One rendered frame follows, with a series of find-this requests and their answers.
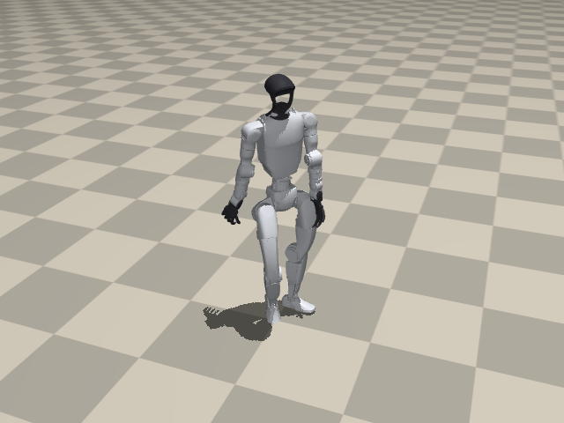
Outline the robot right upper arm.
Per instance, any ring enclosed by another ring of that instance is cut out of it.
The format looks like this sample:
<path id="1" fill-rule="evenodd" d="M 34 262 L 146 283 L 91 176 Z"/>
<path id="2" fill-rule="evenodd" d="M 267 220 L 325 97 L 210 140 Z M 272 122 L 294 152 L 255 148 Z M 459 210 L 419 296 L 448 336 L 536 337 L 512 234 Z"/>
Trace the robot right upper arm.
<path id="1" fill-rule="evenodd" d="M 241 128 L 241 178 L 251 178 L 255 173 L 255 165 L 251 164 L 254 157 L 256 142 L 263 134 L 263 124 L 260 121 L 246 123 Z"/>

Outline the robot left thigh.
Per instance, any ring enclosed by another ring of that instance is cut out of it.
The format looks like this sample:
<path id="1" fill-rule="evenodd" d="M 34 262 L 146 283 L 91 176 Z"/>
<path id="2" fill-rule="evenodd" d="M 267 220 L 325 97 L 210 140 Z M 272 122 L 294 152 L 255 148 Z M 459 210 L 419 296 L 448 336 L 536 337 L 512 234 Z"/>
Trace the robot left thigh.
<path id="1" fill-rule="evenodd" d="M 310 200 L 307 191 L 297 192 L 298 203 L 294 206 L 298 210 L 295 225 L 297 243 L 290 244 L 285 251 L 287 259 L 292 263 L 299 262 L 309 252 L 316 234 L 316 228 L 312 227 L 316 221 L 314 202 Z M 311 199 L 314 200 L 312 197 Z"/>

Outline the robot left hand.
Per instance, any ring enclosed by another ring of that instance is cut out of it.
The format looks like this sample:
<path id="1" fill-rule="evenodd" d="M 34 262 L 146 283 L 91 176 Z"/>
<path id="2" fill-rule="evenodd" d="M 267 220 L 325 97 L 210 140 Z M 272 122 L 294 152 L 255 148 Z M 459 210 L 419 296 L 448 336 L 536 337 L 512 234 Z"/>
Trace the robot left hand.
<path id="1" fill-rule="evenodd" d="M 315 214 L 316 214 L 316 221 L 315 224 L 312 227 L 318 228 L 322 222 L 324 222 L 325 220 L 325 213 L 324 213 L 324 209 L 323 209 L 323 205 L 321 204 L 322 200 L 323 200 L 323 193 L 322 191 L 319 191 L 316 195 L 316 199 L 317 200 L 313 200 L 310 198 L 310 200 L 312 202 L 314 202 L 315 205 Z M 319 222 L 319 223 L 318 223 Z M 318 223 L 318 225 L 317 225 Z M 316 226 L 317 225 L 317 226 Z"/>

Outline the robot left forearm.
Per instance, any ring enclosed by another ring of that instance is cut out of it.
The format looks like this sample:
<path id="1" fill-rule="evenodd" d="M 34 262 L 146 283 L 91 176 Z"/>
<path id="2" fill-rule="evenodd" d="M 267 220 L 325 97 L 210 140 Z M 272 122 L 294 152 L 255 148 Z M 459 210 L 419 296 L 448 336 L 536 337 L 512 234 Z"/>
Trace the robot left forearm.
<path id="1" fill-rule="evenodd" d="M 320 153 L 321 154 L 321 153 Z M 322 157 L 322 155 L 321 155 Z M 323 161 L 323 159 L 322 159 Z M 319 191 L 322 191 L 323 183 L 322 183 L 322 163 L 320 165 L 308 167 L 309 173 L 309 196 L 316 199 L 316 195 Z M 322 191 L 323 193 L 323 191 Z"/>

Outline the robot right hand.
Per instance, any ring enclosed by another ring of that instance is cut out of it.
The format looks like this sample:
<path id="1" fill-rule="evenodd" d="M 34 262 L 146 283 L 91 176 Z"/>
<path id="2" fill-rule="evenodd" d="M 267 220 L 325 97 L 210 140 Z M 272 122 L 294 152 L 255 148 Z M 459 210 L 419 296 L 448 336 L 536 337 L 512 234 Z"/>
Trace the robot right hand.
<path id="1" fill-rule="evenodd" d="M 241 222 L 238 219 L 238 209 L 240 209 L 241 204 L 242 204 L 243 200 L 241 200 L 237 206 L 235 207 L 232 203 L 229 203 L 228 205 L 224 208 L 224 211 L 221 213 L 222 215 L 225 215 L 224 219 L 227 219 L 227 222 L 230 222 L 231 225 L 236 224 L 240 224 Z M 234 222 L 234 219 L 236 220 L 236 222 Z"/>

